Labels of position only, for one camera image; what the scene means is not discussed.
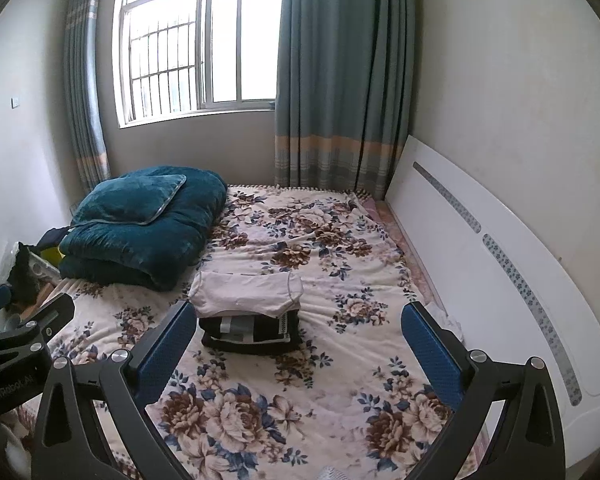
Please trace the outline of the beige small garment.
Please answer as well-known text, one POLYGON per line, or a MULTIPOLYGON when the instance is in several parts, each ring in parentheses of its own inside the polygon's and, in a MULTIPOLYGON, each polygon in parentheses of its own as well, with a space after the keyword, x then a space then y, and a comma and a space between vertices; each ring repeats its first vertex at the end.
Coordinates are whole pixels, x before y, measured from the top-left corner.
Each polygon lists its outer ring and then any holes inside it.
POLYGON ((264 315, 280 318, 300 306, 303 283, 298 274, 198 272, 188 300, 200 318, 264 315))

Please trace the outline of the black striped folded clothes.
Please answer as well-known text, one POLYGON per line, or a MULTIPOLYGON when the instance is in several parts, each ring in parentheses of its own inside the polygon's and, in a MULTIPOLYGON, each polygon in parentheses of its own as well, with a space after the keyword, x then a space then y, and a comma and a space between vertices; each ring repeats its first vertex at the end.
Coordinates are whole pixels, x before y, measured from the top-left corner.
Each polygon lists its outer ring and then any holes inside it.
POLYGON ((279 356, 302 344, 298 310, 279 318, 256 315, 201 318, 202 344, 210 349, 250 356, 279 356))

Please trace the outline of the clutter beside bed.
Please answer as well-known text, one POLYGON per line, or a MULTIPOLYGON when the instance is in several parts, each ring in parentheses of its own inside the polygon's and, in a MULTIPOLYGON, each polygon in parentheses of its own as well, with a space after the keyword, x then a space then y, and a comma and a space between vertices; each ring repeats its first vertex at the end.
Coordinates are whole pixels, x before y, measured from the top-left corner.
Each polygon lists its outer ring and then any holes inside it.
POLYGON ((2 332, 26 322, 50 298, 61 281, 59 263, 64 255, 59 245, 68 233, 68 226, 51 228, 36 244, 15 242, 6 252, 3 274, 12 296, 4 307, 2 332))

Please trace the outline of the white bed headboard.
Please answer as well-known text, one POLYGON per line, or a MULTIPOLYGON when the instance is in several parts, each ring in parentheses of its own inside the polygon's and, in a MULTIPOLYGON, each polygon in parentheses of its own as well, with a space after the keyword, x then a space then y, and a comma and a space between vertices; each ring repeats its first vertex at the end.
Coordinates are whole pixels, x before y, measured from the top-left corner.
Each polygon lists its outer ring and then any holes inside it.
POLYGON ((513 211, 415 138, 405 144, 386 203, 466 346, 495 361, 542 358, 566 464, 596 452, 600 323, 557 259, 513 211))

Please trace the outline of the white pillow by headboard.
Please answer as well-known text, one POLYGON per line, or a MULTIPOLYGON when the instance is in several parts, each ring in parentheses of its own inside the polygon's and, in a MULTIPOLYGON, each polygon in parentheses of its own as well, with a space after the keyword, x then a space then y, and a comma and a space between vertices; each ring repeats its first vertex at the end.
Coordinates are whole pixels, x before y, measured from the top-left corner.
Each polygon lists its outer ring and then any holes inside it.
POLYGON ((446 311, 442 307, 439 307, 434 301, 426 304, 425 308, 441 328, 452 332, 460 342, 465 342, 462 326, 460 326, 460 323, 457 322, 455 318, 447 314, 446 311))

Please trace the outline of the teal folded quilt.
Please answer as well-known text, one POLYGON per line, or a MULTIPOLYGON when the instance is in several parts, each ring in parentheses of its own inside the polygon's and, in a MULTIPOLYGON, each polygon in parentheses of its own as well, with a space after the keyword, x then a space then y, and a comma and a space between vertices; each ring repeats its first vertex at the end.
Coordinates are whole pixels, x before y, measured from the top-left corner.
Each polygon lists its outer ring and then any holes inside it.
POLYGON ((157 292, 174 289, 198 258, 221 214, 227 184, 215 172, 155 166, 121 177, 184 174, 186 183, 160 217, 148 224, 92 223, 73 226, 59 245, 63 278, 99 285, 127 284, 157 292))

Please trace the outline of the teal cushion on quilt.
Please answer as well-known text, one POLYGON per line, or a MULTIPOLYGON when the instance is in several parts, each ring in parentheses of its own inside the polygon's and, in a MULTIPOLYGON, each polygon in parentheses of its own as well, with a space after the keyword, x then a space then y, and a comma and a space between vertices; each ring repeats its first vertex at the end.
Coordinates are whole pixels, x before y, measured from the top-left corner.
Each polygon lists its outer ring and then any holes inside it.
POLYGON ((184 174, 121 177, 99 183, 76 208, 72 225, 148 226, 160 217, 185 183, 184 174))

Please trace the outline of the teal striped left curtain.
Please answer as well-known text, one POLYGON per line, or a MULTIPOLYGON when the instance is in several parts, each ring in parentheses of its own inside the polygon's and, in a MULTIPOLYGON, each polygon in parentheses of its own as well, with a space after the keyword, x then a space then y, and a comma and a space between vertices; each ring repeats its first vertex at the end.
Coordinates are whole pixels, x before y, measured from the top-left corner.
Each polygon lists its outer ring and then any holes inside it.
POLYGON ((99 0, 68 0, 62 56, 73 156, 85 193, 111 177, 97 93, 98 7, 99 0))

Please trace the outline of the teal striped curtain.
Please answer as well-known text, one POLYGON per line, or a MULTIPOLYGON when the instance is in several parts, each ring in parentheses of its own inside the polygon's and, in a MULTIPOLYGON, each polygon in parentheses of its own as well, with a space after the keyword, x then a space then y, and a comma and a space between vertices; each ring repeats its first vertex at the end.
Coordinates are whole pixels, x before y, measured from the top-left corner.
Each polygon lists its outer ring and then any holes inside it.
POLYGON ((68 0, 62 56, 73 156, 85 193, 111 177, 97 93, 98 7, 99 0, 68 0))
POLYGON ((383 198, 408 135, 416 0, 282 0, 275 181, 383 198))

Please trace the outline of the window with metal bars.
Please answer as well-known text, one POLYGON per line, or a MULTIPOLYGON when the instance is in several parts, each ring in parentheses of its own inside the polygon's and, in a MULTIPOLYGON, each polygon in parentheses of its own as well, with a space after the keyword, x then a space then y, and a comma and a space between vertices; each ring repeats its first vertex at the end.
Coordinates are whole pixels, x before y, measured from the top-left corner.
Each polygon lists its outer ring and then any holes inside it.
POLYGON ((123 127, 274 106, 282 0, 114 0, 123 127))

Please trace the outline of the teal striped right curtain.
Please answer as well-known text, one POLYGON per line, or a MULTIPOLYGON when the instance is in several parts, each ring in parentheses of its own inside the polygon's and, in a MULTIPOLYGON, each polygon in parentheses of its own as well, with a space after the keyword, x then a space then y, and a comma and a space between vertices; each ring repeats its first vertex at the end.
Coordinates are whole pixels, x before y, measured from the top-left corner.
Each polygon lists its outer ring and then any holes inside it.
POLYGON ((275 181, 383 198, 408 135, 416 0, 282 0, 275 181))

